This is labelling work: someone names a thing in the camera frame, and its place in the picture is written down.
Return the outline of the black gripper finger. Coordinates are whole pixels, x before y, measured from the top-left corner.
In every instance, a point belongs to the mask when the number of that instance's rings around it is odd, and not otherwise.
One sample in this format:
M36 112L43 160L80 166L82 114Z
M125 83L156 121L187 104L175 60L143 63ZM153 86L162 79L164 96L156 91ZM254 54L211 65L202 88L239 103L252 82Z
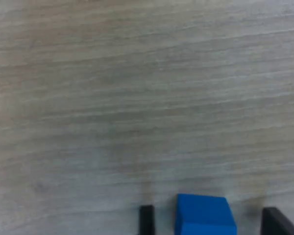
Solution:
M154 235L153 205L143 205L139 208L139 235Z
M294 235L294 223L278 208L264 207L260 235Z

